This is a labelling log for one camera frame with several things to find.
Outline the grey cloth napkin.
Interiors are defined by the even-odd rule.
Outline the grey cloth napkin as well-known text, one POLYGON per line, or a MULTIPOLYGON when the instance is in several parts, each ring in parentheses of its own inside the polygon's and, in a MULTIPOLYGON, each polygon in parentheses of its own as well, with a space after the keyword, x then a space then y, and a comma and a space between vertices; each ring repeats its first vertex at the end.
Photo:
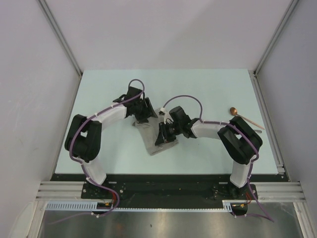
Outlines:
POLYGON ((154 112, 156 113, 157 118, 150 117, 148 118, 148 122, 145 123, 138 122, 135 119, 132 124, 138 129, 144 142, 146 151, 150 156, 154 156, 158 153, 166 151, 179 143, 178 139, 176 139, 173 142, 155 145, 155 142, 159 137, 159 123, 164 121, 164 115, 159 114, 160 108, 155 109, 154 112))

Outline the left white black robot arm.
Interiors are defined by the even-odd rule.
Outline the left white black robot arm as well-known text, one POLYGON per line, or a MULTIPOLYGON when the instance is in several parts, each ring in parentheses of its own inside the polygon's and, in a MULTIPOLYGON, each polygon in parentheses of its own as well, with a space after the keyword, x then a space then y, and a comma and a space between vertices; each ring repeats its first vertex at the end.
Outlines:
POLYGON ((93 184, 93 194, 98 198, 109 194, 109 185, 104 183, 106 173, 98 159, 102 132, 106 127, 130 116, 139 122, 157 117, 144 89, 129 86, 127 93, 113 100, 109 107, 90 117, 77 114, 72 119, 64 147, 70 159, 80 164, 86 180, 93 184))

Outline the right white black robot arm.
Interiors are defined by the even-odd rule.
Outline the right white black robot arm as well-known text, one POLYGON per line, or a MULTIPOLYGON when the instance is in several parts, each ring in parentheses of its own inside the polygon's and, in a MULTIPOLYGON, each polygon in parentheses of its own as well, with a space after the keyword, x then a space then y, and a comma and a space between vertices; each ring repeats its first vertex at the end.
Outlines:
POLYGON ((158 124, 156 146, 171 143, 178 135, 186 138, 221 140, 233 159, 230 181, 223 195, 240 199, 246 194, 251 166, 253 160, 259 157, 259 149, 263 141, 241 117, 235 116, 228 123, 191 119, 181 106, 169 112, 165 108, 160 108, 158 114, 163 117, 163 121, 158 124))

